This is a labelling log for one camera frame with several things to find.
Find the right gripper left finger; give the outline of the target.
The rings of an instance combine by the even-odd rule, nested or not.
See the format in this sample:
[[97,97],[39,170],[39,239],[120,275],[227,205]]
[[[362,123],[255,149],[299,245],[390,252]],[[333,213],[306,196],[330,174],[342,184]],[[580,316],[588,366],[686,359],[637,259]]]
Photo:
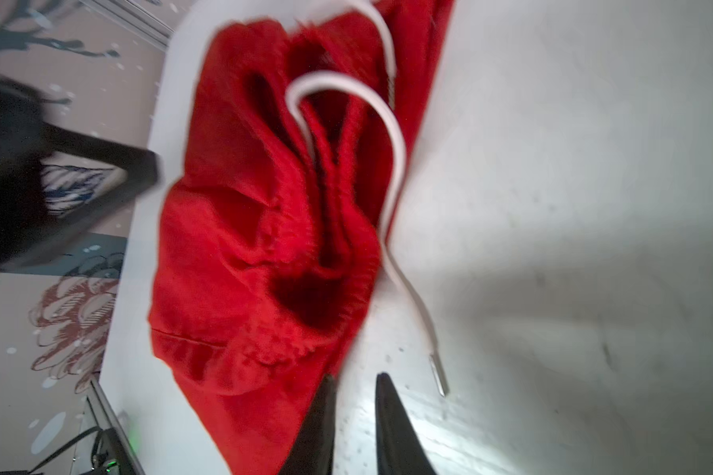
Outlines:
[[337,383],[323,378],[279,475],[330,475],[336,433]]

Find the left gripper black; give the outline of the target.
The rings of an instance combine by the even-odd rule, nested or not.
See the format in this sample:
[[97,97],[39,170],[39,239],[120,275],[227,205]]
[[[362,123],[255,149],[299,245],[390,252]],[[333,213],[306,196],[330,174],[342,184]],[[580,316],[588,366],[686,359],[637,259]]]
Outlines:
[[[65,217],[53,219],[41,180],[42,160],[51,149],[117,166],[128,172],[127,179]],[[0,78],[0,271],[54,260],[99,221],[156,184],[154,152],[45,123],[39,93]]]

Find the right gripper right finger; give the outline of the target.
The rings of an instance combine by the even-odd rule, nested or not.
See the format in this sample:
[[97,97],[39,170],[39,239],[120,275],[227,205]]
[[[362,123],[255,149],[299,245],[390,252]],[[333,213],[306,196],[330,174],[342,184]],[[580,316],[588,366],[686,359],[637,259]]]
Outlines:
[[376,377],[376,461],[379,475],[436,475],[385,372]]

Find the red shorts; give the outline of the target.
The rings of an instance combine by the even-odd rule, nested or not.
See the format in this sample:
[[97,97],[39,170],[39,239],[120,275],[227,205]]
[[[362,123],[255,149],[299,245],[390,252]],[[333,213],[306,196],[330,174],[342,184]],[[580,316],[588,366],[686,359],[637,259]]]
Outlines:
[[452,10],[356,3],[293,33],[231,24],[209,46],[184,173],[162,207],[149,323],[154,355],[234,474],[283,467],[368,314],[392,212],[397,158],[378,112],[316,92],[297,124],[285,93],[307,73],[342,73],[389,101],[413,146]]

